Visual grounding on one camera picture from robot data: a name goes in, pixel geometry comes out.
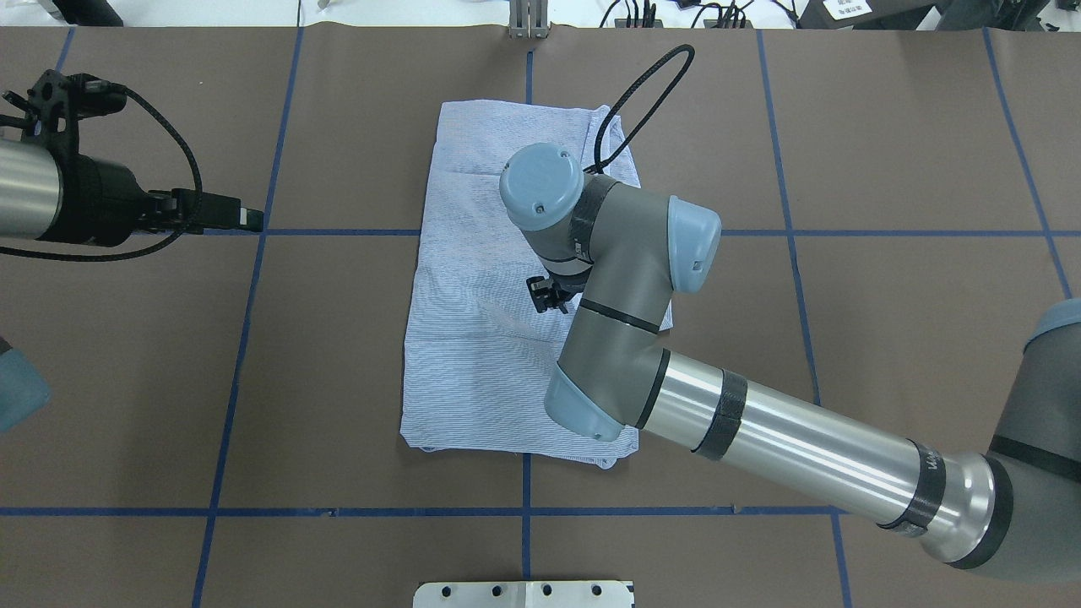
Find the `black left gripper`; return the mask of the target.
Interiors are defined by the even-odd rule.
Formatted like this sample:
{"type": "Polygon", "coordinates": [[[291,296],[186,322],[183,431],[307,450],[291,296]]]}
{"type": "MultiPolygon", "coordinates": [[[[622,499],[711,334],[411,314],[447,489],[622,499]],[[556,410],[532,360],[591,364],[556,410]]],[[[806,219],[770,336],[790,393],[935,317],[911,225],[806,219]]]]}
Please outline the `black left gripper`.
{"type": "Polygon", "coordinates": [[[143,190],[126,166],[88,155],[54,155],[61,181],[52,240],[66,244],[118,247],[134,232],[176,230],[189,234],[263,232],[263,211],[243,207],[239,198],[192,189],[143,190]]]}

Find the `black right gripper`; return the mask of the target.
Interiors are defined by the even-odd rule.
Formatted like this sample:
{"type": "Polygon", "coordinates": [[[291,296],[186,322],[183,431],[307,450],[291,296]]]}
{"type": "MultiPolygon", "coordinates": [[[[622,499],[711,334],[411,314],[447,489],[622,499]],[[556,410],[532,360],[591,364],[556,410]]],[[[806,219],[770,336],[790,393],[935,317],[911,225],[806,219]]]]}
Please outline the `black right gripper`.
{"type": "Polygon", "coordinates": [[[537,314],[556,309],[568,314],[568,303],[584,291],[582,274],[533,276],[526,280],[526,291],[537,314]]]}

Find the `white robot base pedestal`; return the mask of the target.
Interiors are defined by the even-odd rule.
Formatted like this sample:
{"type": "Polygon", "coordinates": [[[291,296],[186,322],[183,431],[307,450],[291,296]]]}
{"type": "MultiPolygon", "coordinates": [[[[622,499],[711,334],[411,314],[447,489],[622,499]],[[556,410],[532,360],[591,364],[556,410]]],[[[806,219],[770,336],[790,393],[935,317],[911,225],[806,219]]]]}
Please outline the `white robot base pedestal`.
{"type": "Polygon", "coordinates": [[[633,582],[538,580],[429,582],[413,607],[636,607],[633,582]]]}

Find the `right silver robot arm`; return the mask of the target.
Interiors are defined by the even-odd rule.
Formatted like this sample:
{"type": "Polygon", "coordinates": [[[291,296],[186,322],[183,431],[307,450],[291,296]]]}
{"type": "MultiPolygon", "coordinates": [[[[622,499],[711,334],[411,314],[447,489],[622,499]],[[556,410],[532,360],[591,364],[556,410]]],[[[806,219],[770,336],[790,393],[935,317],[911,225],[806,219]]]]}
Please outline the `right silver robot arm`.
{"type": "Polygon", "coordinates": [[[611,442],[633,427],[844,508],[961,571],[1078,580],[1078,299],[1041,316],[983,454],[940,451],[659,343],[675,293],[708,277],[713,210],[586,171],[555,144],[502,166],[499,197],[546,273],[537,312],[579,298],[545,411],[611,442]]]}

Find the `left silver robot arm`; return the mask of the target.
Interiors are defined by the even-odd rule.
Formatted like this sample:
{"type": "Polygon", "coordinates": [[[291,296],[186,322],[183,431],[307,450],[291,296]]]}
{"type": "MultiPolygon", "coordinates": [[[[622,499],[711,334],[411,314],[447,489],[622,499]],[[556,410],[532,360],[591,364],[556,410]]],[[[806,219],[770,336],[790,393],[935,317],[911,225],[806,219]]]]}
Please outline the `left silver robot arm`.
{"type": "Polygon", "coordinates": [[[3,141],[3,256],[85,266],[162,253],[181,237],[265,232],[239,198],[189,188],[143,188],[126,166],[35,141],[3,141]]]}

